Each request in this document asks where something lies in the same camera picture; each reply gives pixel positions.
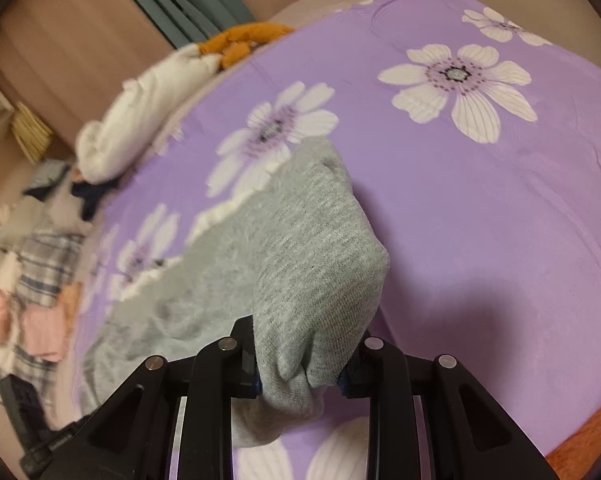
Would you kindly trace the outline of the grey knit sweater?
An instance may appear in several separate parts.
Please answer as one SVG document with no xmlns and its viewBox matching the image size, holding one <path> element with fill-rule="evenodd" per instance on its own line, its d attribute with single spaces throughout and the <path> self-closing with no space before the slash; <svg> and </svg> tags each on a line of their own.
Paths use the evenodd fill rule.
<svg viewBox="0 0 601 480">
<path fill-rule="evenodd" d="M 325 139 L 302 142 L 259 191 L 214 208 L 188 249 L 114 304 L 82 362 L 98 408 L 153 354 L 178 360 L 254 323 L 262 393 L 232 405 L 233 440 L 265 445 L 321 415 L 374 317 L 389 254 Z"/>
</svg>

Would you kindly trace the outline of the pink folded garment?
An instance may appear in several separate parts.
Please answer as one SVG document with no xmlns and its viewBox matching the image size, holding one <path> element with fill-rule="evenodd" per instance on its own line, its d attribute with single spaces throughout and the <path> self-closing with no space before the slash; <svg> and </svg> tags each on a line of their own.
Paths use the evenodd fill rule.
<svg viewBox="0 0 601 480">
<path fill-rule="evenodd" d="M 12 328 L 19 327 L 27 354 L 54 363 L 64 359 L 68 341 L 65 309 L 60 304 L 53 308 L 30 304 L 16 323 L 10 311 L 11 299 L 0 289 L 0 346 L 8 342 Z"/>
</svg>

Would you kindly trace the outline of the orange printed folded garment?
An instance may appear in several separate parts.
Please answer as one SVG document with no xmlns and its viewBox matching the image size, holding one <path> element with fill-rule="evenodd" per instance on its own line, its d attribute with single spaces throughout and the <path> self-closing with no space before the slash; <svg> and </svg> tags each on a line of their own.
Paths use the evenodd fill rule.
<svg viewBox="0 0 601 480">
<path fill-rule="evenodd" d="M 65 285 L 58 295 L 58 306 L 64 313 L 66 335 L 70 336 L 80 312 L 82 284 L 75 282 Z"/>
</svg>

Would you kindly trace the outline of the plaid pillow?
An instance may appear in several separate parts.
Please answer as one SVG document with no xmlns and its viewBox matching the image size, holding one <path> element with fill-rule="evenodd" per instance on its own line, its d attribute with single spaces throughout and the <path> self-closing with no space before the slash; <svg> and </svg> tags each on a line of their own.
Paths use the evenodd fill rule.
<svg viewBox="0 0 601 480">
<path fill-rule="evenodd" d="M 20 248 L 2 255 L 0 289 L 12 296 L 13 321 L 19 323 L 30 304 L 46 308 L 58 304 L 62 288 L 76 282 L 82 244 L 82 235 L 35 232 L 23 239 Z M 30 382 L 43 404 L 50 406 L 60 362 L 27 354 L 20 328 L 12 328 L 8 342 L 0 346 L 0 379 L 13 374 Z"/>
</svg>

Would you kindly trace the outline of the black garment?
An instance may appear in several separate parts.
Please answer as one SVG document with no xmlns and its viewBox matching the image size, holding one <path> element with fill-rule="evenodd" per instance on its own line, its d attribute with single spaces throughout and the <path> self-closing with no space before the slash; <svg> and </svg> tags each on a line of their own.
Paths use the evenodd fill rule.
<svg viewBox="0 0 601 480">
<path fill-rule="evenodd" d="M 108 192 L 115 190 L 118 183 L 119 178 L 100 184 L 91 184 L 87 181 L 74 182 L 70 188 L 70 194 L 82 200 L 81 219 L 90 222 L 95 216 L 103 197 Z"/>
</svg>

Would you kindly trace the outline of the white fleece garment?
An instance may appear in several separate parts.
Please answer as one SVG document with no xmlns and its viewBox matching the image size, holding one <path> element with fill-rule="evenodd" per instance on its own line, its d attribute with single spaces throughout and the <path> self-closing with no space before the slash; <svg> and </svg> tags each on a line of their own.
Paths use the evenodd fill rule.
<svg viewBox="0 0 601 480">
<path fill-rule="evenodd" d="M 125 80 L 104 116 L 86 122 L 78 133 L 75 153 L 81 177 L 100 184 L 123 174 L 170 114 L 217 74 L 220 61 L 220 54 L 203 54 L 197 44 L 189 44 Z"/>
</svg>

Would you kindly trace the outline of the orange knitted garment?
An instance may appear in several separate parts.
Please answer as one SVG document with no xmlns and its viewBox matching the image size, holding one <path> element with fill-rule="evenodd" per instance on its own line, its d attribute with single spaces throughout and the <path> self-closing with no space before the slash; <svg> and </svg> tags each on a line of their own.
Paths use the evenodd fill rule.
<svg viewBox="0 0 601 480">
<path fill-rule="evenodd" d="M 198 45 L 204 55 L 219 54 L 223 70 L 244 60 L 255 49 L 271 44 L 295 32 L 293 27 L 273 22 L 255 22 L 232 26 Z"/>
</svg>

